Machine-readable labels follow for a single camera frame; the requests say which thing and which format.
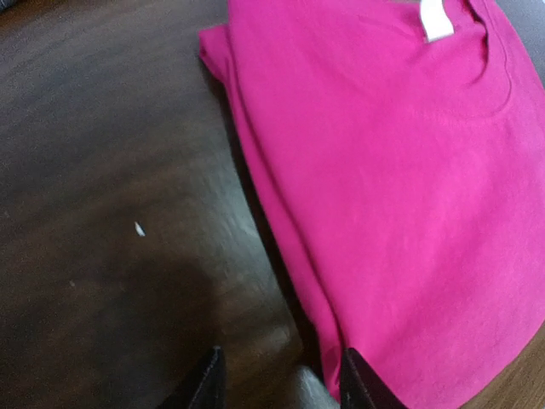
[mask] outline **white mark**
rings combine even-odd
[[[138,233],[138,235],[140,237],[145,237],[146,236],[146,233],[144,232],[144,229],[137,222],[135,222],[135,229],[136,229],[136,232]]]

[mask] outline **white tag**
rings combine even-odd
[[[446,15],[443,0],[420,0],[420,20],[429,42],[454,34],[454,26]]]

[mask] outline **pink shirt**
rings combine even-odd
[[[356,348],[458,407],[545,318],[545,93],[493,1],[230,0],[200,33],[338,396]]]

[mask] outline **dark object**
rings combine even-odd
[[[0,11],[4,11],[8,7],[13,6],[18,0],[0,0]]]
[[[225,409],[225,356],[213,347],[158,409]]]
[[[158,409],[225,409],[225,395],[225,357],[214,347]],[[358,351],[347,349],[342,356],[341,409],[404,408]]]

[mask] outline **dark wooden table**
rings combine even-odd
[[[544,78],[545,4],[501,3]],[[231,408],[333,407],[198,61],[225,20],[225,0],[0,14],[1,408],[153,408],[217,343]],[[541,331],[468,407],[544,405]]]

